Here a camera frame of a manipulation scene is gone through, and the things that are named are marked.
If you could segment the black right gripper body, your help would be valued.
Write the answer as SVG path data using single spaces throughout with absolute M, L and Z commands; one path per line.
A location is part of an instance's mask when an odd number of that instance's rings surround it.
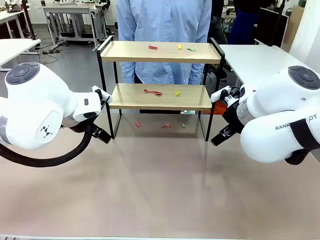
M 244 128 L 244 125 L 238 118 L 237 107 L 239 100 L 236 100 L 230 106 L 227 107 L 222 117 L 228 123 L 228 125 L 221 130 L 224 137 L 232 137 L 234 134 L 240 134 Z

